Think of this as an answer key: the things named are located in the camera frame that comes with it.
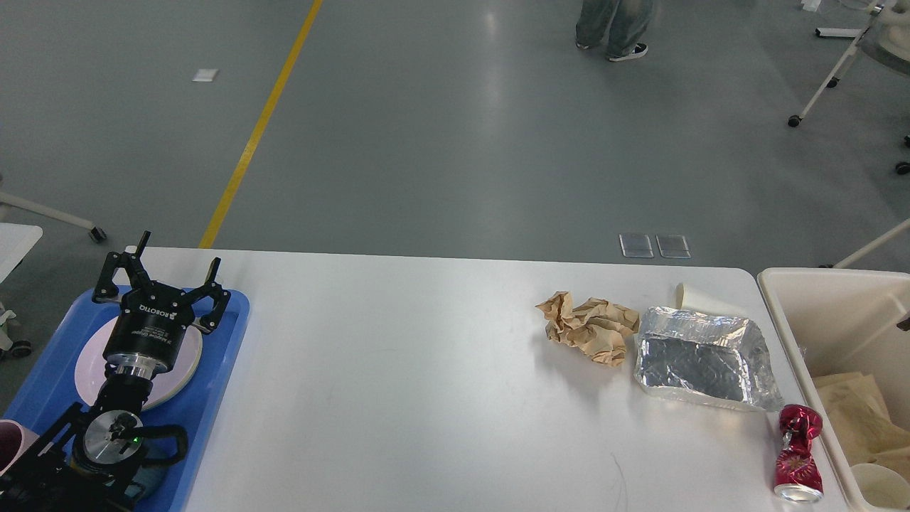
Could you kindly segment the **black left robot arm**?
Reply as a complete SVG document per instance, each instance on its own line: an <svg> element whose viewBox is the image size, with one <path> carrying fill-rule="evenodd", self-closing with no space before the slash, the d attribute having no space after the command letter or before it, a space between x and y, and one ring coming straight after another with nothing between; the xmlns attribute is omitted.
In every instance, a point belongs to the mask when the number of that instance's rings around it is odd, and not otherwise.
<svg viewBox="0 0 910 512"><path fill-rule="evenodd" d="M104 381L87 406L74 404L2 470L4 511L131 511L163 470L189 452L181 425L151 425L142 411L155 382L178 366L189 333L219 327L231 293L214 258L202 285L182 289L151 279L141 256L111 252L91 296L118 315L101 352Z"/></svg>

